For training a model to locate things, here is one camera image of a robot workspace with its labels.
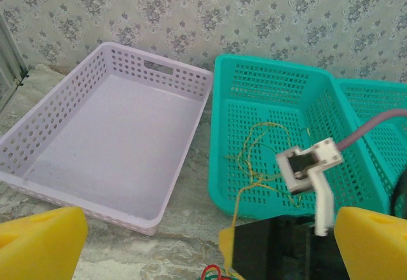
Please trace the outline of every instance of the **basket handle hole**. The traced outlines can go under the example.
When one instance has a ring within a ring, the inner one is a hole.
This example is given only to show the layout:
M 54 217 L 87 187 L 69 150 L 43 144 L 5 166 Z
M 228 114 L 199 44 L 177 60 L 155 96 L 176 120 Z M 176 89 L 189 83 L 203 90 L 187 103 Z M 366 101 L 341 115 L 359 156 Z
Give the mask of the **basket handle hole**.
M 171 67 L 160 65 L 160 64 L 157 64 L 155 62 L 150 62 L 148 60 L 144 61 L 144 67 L 147 68 L 147 69 L 151 69 L 151 70 L 158 71 L 158 72 L 161 72 L 161 73 L 165 73 L 165 74 L 168 74 L 168 75 L 172 75 L 172 72 L 174 71 Z

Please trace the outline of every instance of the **floral pattern wallpaper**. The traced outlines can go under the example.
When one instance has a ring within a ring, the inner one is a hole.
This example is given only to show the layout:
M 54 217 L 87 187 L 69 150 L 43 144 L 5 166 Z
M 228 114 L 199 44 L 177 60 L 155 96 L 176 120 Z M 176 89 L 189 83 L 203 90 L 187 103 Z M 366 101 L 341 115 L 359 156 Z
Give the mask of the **floral pattern wallpaper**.
M 407 0 L 0 0 L 28 65 L 72 69 L 103 41 L 213 69 L 220 53 L 407 81 Z

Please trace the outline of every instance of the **wallpaper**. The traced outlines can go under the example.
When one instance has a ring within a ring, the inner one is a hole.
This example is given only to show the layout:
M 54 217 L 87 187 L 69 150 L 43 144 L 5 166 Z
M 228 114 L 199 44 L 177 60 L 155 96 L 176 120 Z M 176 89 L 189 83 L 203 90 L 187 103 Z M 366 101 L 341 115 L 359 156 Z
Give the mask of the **wallpaper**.
M 220 53 L 407 81 L 407 0 L 0 0 L 28 65 L 72 69 L 103 41 L 213 69 Z

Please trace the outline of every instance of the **floor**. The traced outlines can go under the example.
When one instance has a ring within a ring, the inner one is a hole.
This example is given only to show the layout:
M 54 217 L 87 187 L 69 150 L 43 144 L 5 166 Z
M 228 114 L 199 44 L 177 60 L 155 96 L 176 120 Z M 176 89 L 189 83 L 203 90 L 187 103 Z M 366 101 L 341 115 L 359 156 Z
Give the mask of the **floor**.
M 0 114 L 0 136 L 63 77 L 47 66 L 35 67 Z M 209 102 L 158 233 L 147 237 L 89 218 L 88 239 L 73 279 L 189 280 L 210 263 L 222 264 L 217 234 L 230 226 L 231 218 L 207 191 L 210 113 Z M 0 183 L 0 222 L 54 208 Z

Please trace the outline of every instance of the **yellow foam pad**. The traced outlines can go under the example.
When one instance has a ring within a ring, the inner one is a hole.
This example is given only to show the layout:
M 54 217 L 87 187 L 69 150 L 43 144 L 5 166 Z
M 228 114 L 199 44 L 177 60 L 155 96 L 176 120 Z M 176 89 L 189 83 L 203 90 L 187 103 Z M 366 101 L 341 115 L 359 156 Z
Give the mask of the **yellow foam pad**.
M 351 280 L 407 279 L 407 220 L 343 207 L 334 233 Z
M 87 233 L 78 207 L 0 224 L 0 279 L 72 279 Z

